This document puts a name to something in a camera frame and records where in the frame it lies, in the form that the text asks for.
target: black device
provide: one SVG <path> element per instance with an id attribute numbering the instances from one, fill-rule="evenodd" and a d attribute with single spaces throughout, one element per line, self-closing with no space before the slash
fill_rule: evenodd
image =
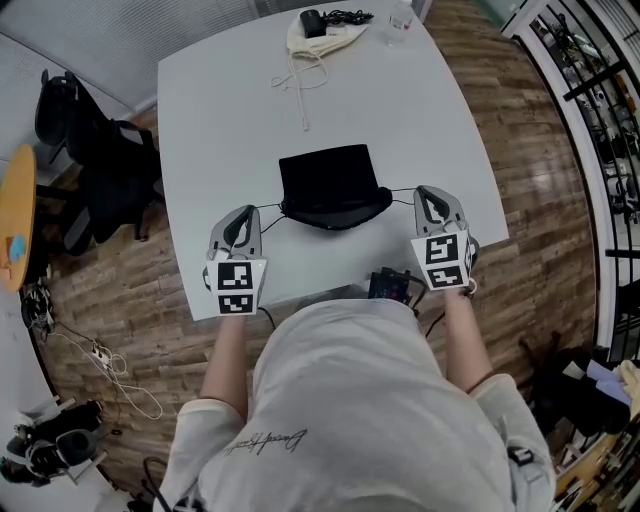
<path id="1" fill-rule="evenodd" d="M 302 11 L 300 13 L 300 21 L 304 28 L 304 37 L 307 39 L 324 36 L 327 33 L 327 24 L 315 9 Z"/>
<path id="2" fill-rule="evenodd" d="M 391 299 L 402 304 L 409 304 L 411 296 L 407 294 L 409 289 L 407 275 L 408 271 L 401 274 L 389 267 L 382 267 L 380 272 L 373 272 L 368 297 L 370 299 Z"/>
<path id="3" fill-rule="evenodd" d="M 378 187 L 365 144 L 282 158 L 282 213 L 310 226 L 354 228 L 386 210 L 393 196 Z"/>
<path id="4" fill-rule="evenodd" d="M 533 452 L 527 448 L 510 446 L 509 448 L 507 448 L 507 455 L 519 467 L 526 466 L 527 464 L 531 464 L 533 462 Z"/>

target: drawstring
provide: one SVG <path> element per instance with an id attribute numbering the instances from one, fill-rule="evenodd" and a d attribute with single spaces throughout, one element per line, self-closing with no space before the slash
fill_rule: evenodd
<path id="1" fill-rule="evenodd" d="M 287 76 L 286 78 L 280 78 L 278 76 L 273 77 L 271 79 L 271 87 L 279 87 L 281 85 L 283 85 L 284 87 L 282 88 L 283 91 L 286 91 L 287 89 L 292 88 L 291 86 L 289 86 L 287 84 L 287 82 L 289 81 L 290 78 L 293 78 L 296 82 L 295 85 L 295 89 L 298 95 L 298 107 L 300 108 L 300 114 L 302 115 L 302 129 L 306 132 L 309 130 L 309 123 L 307 121 L 307 114 L 304 110 L 304 103 L 302 102 L 302 89 L 316 89 L 324 84 L 326 84 L 329 81 L 329 70 L 327 69 L 327 67 L 324 65 L 324 62 L 322 61 L 322 59 L 320 58 L 319 55 L 317 54 L 313 54 L 313 56 L 318 59 L 318 62 L 316 62 L 315 64 L 312 64 L 310 66 L 307 66 L 306 68 L 302 68 L 302 69 L 296 69 L 296 66 L 293 62 L 293 54 L 289 53 L 289 57 L 287 59 L 287 63 L 289 65 L 289 76 Z M 315 84 L 315 85 L 309 85 L 309 86 L 302 86 L 300 84 L 300 78 L 298 76 L 299 73 L 302 73 L 303 71 L 307 71 L 308 69 L 313 69 L 320 66 L 322 68 L 322 70 L 324 71 L 325 74 L 325 79 L 323 82 L 320 82 L 319 84 Z"/>

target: wooden floor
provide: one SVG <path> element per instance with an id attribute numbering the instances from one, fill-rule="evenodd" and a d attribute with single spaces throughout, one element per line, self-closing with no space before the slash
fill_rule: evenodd
<path id="1" fill-rule="evenodd" d="M 471 108 L 500 189 L 510 238 L 481 253 L 475 309 L 493 363 L 522 381 L 530 368 L 518 347 L 521 338 L 540 353 L 552 331 L 562 334 L 564 344 L 593 339 L 595 277 L 585 192 L 554 105 L 518 45 L 502 38 L 467 0 L 436 0 L 426 26 Z M 155 125 L 155 113 L 144 122 Z M 50 288 L 57 317 L 125 356 L 129 367 L 121 381 L 154 393 L 164 407 L 162 419 L 138 414 L 63 338 L 50 337 L 41 348 L 59 394 L 100 400 L 106 422 L 117 421 L 124 431 L 120 439 L 102 441 L 109 452 L 103 468 L 134 493 L 142 459 L 167 457 L 176 414 L 196 397 L 217 324 L 190 319 L 164 209 L 154 207 L 147 220 L 146 243 L 134 242 L 127 227 L 80 258 L 56 259 Z M 276 322 L 296 307 L 273 308 Z M 429 295 L 421 309 L 420 321 L 428 325 L 442 311 L 440 297 Z M 266 318 L 254 317 L 249 332 L 255 362 L 270 334 Z M 442 334 L 439 325 L 429 340 L 440 361 Z M 155 412 L 143 394 L 132 396 Z"/>

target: white table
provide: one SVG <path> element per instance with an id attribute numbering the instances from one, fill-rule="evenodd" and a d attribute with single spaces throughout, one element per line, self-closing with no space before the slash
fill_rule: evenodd
<path id="1" fill-rule="evenodd" d="M 460 200 L 480 245 L 508 237 L 482 140 L 435 43 L 417 19 L 402 47 L 382 40 L 393 4 L 321 7 L 362 8 L 375 18 L 353 44 L 326 57 L 329 82 L 303 91 L 308 132 L 295 90 L 270 87 L 272 77 L 288 74 L 285 39 L 295 11 L 216 34 L 160 62 L 162 175 L 194 320 L 213 314 L 202 282 L 211 228 L 238 206 L 279 203 L 283 157 L 367 144 L 379 185 L 442 188 Z M 314 72 L 303 73 L 304 83 L 322 77 Z M 412 200 L 409 191 L 395 197 Z M 279 216 L 278 208 L 262 209 L 262 228 Z M 343 232 L 283 219 L 262 237 L 269 266 L 261 304 L 361 282 L 383 265 L 417 271 L 415 237 L 413 207 L 400 203 Z"/>

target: white t-shirt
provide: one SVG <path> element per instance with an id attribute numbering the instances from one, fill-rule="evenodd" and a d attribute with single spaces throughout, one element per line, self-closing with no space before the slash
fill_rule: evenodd
<path id="1" fill-rule="evenodd" d="M 171 507 L 185 496 L 215 512 L 551 504 L 549 453 L 511 377 L 465 394 L 442 377 L 400 303 L 339 300 L 299 311 L 271 336 L 253 388 L 246 425 L 217 400 L 182 408 L 161 486 Z M 506 446 L 530 449 L 534 463 L 521 472 Z"/>

